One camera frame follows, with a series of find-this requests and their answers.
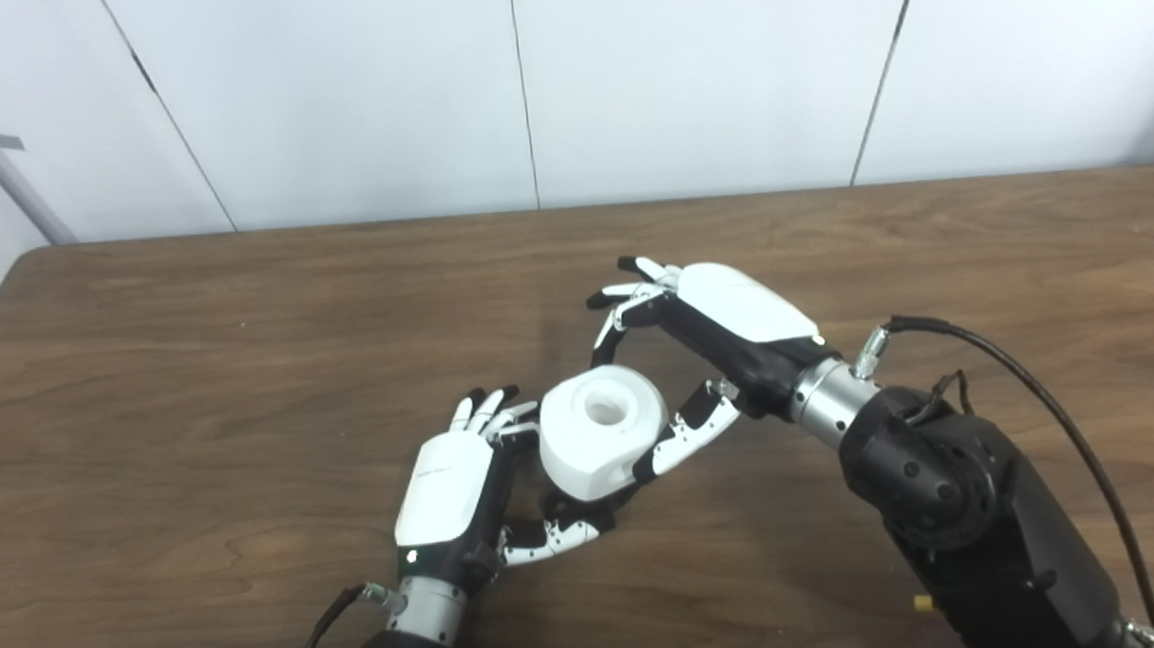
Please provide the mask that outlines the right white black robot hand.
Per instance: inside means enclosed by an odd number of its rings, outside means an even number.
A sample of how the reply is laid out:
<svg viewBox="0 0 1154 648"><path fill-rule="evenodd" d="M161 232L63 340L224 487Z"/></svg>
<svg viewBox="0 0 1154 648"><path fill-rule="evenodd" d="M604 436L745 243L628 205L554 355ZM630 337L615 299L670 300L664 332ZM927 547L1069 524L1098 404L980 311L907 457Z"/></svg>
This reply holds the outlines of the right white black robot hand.
<svg viewBox="0 0 1154 648"><path fill-rule="evenodd" d="M799 424L814 371L841 361L804 311L737 268L679 268L642 256L620 257L617 266L638 278L604 286L586 300L590 310L606 315L591 366L614 363L629 330L659 327L717 371L640 452L631 470L637 485L677 467L740 415Z"/></svg>

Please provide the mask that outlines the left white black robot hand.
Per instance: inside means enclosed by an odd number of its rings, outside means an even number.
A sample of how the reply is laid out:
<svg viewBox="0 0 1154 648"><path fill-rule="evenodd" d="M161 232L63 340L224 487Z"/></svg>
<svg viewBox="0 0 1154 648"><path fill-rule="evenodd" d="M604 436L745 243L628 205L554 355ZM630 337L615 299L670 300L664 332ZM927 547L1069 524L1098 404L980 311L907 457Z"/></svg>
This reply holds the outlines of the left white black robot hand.
<svg viewBox="0 0 1154 648"><path fill-rule="evenodd" d="M616 528L616 512L559 490L538 518L509 514L519 465L540 444L538 404L517 386L472 389L421 445L394 526L400 581L430 579L474 597L511 565L541 562Z"/></svg>

